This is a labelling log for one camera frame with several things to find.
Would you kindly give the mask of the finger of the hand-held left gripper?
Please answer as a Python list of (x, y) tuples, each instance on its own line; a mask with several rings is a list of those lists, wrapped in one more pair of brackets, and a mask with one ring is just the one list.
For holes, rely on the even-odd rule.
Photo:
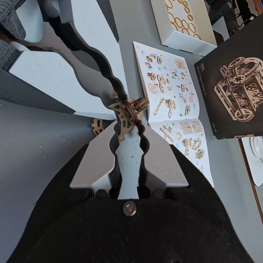
[(122, 100), (128, 89), (119, 46), (119, 36), (110, 1), (58, 1), (59, 27), (71, 43), (90, 54), (101, 74), (107, 78)]
[(114, 110), (100, 97), (83, 89), (72, 66), (58, 53), (31, 51), (21, 44), (11, 44), (21, 52), (9, 73), (41, 93), (62, 103), (70, 114), (104, 120), (117, 120)]

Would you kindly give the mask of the wooden ring part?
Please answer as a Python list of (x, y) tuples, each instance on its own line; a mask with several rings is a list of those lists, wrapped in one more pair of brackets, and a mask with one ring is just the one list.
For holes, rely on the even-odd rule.
[(95, 136), (98, 136), (102, 131), (104, 131), (112, 121), (110, 120), (103, 120), (94, 118), (93, 123), (91, 124), (91, 127), (93, 127), (93, 132)]

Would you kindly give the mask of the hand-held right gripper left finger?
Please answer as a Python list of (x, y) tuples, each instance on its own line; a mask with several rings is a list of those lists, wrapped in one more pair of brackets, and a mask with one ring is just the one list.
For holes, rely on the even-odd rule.
[(104, 189), (111, 199), (117, 199), (122, 176), (116, 150), (119, 147), (120, 121), (113, 121), (94, 138), (80, 162), (70, 184), (71, 189), (91, 189), (93, 195)]

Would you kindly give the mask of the black model kit box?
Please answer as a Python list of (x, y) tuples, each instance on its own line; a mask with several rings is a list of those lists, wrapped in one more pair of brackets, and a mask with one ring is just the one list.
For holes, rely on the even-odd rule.
[(263, 135), (263, 15), (195, 64), (214, 136)]

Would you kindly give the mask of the open assembly instruction booklet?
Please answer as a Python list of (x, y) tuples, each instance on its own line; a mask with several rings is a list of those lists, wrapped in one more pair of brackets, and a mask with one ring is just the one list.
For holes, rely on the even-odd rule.
[(173, 144), (210, 182), (206, 137), (199, 100), (183, 57), (133, 42), (145, 96), (149, 126)]

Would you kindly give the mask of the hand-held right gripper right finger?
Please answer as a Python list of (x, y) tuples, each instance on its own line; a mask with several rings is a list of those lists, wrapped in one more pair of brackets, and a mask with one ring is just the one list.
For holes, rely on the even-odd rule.
[(137, 127), (143, 150), (137, 187), (139, 198), (149, 198), (155, 189), (188, 187), (170, 144), (143, 121)]

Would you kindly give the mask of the wooden model gear assembly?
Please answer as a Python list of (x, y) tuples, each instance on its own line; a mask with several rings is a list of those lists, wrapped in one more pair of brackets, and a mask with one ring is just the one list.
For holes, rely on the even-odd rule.
[(119, 135), (119, 141), (125, 140), (124, 135), (127, 134), (143, 117), (143, 111), (147, 109), (147, 105), (150, 103), (147, 97), (129, 98), (122, 100), (119, 96), (119, 102), (109, 105), (110, 108), (118, 112), (118, 117), (121, 121), (121, 132)]

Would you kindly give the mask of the white box with gold rings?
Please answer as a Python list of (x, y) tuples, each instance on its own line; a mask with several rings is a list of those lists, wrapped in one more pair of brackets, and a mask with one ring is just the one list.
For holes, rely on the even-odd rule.
[(162, 45), (205, 56), (217, 47), (204, 0), (151, 0)]

